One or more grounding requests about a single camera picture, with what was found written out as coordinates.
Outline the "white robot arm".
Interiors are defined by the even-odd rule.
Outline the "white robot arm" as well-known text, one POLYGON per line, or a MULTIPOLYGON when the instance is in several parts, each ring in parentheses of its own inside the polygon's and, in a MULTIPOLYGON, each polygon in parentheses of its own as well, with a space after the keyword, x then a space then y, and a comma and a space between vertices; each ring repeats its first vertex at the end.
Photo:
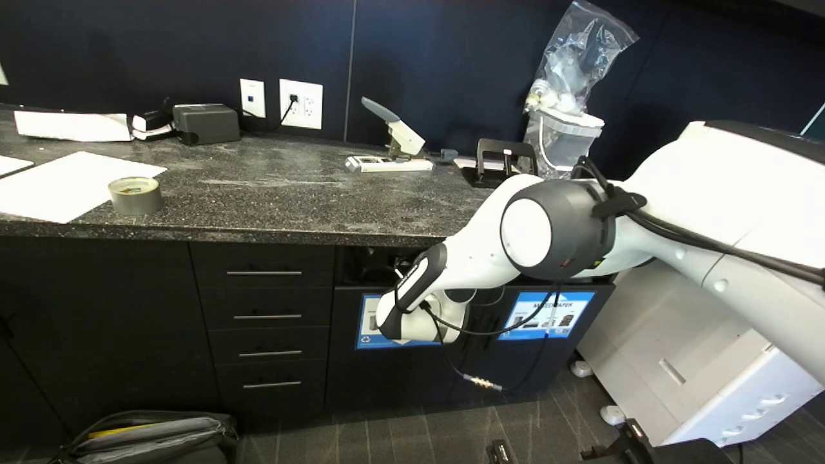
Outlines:
POLYGON ((825 378, 825 146, 779 130, 694 120, 623 180, 587 157, 566 177, 509 175, 378 300, 397 343, 463 333, 476 288, 659 261, 825 378))

